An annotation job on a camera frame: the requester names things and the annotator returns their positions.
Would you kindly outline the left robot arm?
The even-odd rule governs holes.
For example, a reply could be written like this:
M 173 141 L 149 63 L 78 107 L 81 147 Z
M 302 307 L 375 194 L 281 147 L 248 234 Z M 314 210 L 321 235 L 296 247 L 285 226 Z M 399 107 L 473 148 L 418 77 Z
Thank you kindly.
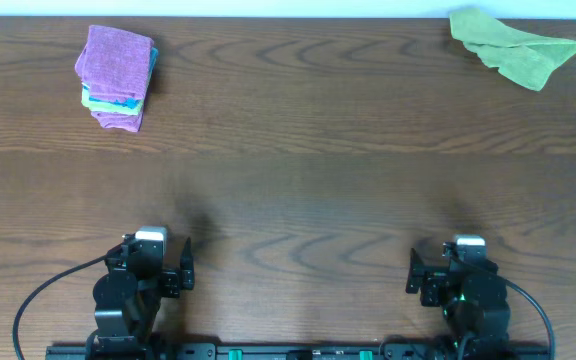
M 165 243 L 126 234 L 109 250 L 108 273 L 93 288 L 97 329 L 86 341 L 87 359 L 174 359 L 176 351 L 153 332 L 164 298 L 178 298 L 195 285 L 192 242 L 186 239 L 179 266 L 164 266 Z

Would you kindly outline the green microfiber cloth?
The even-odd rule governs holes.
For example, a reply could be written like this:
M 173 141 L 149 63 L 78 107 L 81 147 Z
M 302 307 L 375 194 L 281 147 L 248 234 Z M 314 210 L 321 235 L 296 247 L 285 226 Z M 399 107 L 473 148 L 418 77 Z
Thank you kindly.
M 505 25 L 478 8 L 449 14 L 451 36 L 499 74 L 540 91 L 552 73 L 576 55 L 576 40 L 536 35 Z

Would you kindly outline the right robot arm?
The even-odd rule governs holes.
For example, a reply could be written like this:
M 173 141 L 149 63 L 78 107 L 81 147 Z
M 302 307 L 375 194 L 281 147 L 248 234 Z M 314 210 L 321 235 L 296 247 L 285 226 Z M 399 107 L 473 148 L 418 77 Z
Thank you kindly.
M 420 295 L 424 307 L 439 307 L 450 334 L 435 341 L 428 359 L 507 359 L 511 311 L 498 266 L 483 245 L 446 243 L 446 266 L 423 262 L 410 252 L 406 292 Z

